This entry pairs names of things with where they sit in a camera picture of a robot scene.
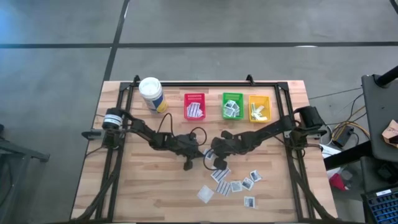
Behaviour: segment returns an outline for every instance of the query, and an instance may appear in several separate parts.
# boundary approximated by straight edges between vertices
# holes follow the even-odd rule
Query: gray concrete floor
[[[111,43],[123,0],[0,1],[0,44]],[[131,0],[121,42],[398,41],[388,0]],[[5,137],[51,154],[33,162],[13,223],[67,220],[110,49],[0,49]],[[111,80],[305,80],[308,97],[360,87],[395,67],[398,47],[119,49]],[[310,100],[327,123],[361,90]],[[363,105],[359,100],[356,108]],[[367,127],[366,118],[358,121]],[[361,141],[365,137],[358,132]],[[335,194],[339,215],[352,202]]]

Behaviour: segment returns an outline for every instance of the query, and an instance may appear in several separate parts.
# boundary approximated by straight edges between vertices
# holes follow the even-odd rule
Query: red bin
[[[188,107],[191,103],[200,103],[199,109],[202,111],[202,116],[193,118],[188,116]],[[184,118],[189,121],[200,121],[206,118],[206,105],[204,93],[186,93],[184,95]]]

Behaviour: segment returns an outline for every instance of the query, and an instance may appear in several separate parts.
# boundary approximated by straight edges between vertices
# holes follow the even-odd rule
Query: wooden tabletop
[[[303,81],[288,81],[293,108],[309,105]],[[98,103],[97,114],[104,115],[106,109],[116,106],[120,82],[105,82]],[[244,94],[244,119],[225,120],[221,115],[221,100],[224,92]],[[183,117],[185,93],[205,93],[206,118],[203,121],[187,121]],[[164,87],[169,104],[167,112],[173,115],[174,133],[187,134],[194,127],[204,128],[208,140],[200,146],[203,152],[209,148],[214,137],[222,130],[236,134],[254,131],[266,124],[250,123],[248,118],[249,95],[265,95],[271,98],[272,121],[279,119],[279,112],[272,87]],[[282,101],[285,107],[284,94]],[[151,114],[137,88],[132,100],[133,116],[143,119],[157,130],[164,114]],[[103,118],[95,118],[94,128],[101,128]],[[170,131],[167,118],[161,131]],[[197,132],[198,142],[204,135]],[[100,147],[101,141],[91,141],[88,151]],[[102,149],[86,158],[78,186],[72,218],[78,217],[98,193],[104,169],[106,150]],[[318,148],[306,148],[305,167],[310,188],[328,210],[336,216],[335,204],[326,176],[325,165]],[[231,173],[227,181],[243,180],[252,170],[258,170],[262,180],[256,182],[251,191],[230,193],[228,197],[215,193],[205,204],[197,193],[203,185],[215,191],[217,183],[211,178],[201,159],[193,160],[193,168],[183,170],[185,158],[170,151],[155,151],[135,134],[128,134],[122,161],[114,222],[289,222],[296,221],[293,194],[285,147],[274,138],[264,141],[259,147],[244,156],[229,156],[226,161]],[[244,207],[244,196],[256,198],[256,208]],[[300,194],[304,205],[303,193]],[[106,198],[104,216],[108,209]]]

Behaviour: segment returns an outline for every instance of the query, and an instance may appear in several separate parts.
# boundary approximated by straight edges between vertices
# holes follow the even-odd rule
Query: plastic bin
[[[239,106],[239,116],[229,117],[224,114],[224,105],[228,100],[235,101]],[[242,93],[223,93],[223,104],[221,105],[221,113],[224,119],[243,119],[244,108],[243,108],[243,94]]]
[[[262,116],[266,116],[268,119],[266,121],[259,121],[253,119],[251,116],[251,104],[254,103],[256,108],[260,107],[261,105],[264,106],[262,109],[261,114]],[[253,123],[266,123],[271,121],[271,101],[269,96],[257,96],[257,95],[250,95],[249,96],[249,120]]]
[[[200,118],[188,117],[187,108],[191,103],[200,103],[199,109],[202,110],[203,116]],[[184,118],[189,121],[200,121],[206,118],[206,105],[204,93],[186,93],[184,94]]]

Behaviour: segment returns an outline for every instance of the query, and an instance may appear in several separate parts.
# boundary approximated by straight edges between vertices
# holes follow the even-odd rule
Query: robotic arm
[[[123,116],[131,121],[128,129],[120,129]],[[185,156],[187,161],[184,163],[184,170],[192,168],[192,159],[203,157],[203,154],[199,151],[195,133],[180,134],[178,136],[174,136],[173,133],[157,133],[148,127],[143,120],[137,119],[121,109],[107,109],[102,128],[105,130],[104,146],[115,148],[119,145],[122,134],[135,133],[148,141],[149,146],[157,151],[169,150],[176,153],[176,155]]]
[[[266,139],[280,133],[290,131],[289,145],[292,148],[305,145],[309,134],[325,133],[324,131],[319,131],[323,121],[315,107],[306,106],[295,110],[294,113],[300,114],[302,122],[299,127],[295,127],[294,123],[296,121],[290,116],[283,116],[280,120],[257,131],[246,131],[235,135],[228,131],[223,131],[221,133],[222,138],[214,138],[211,142],[211,148],[218,156],[214,161],[216,169],[226,169],[227,162],[224,160],[227,156],[231,154],[243,155],[251,152]]]

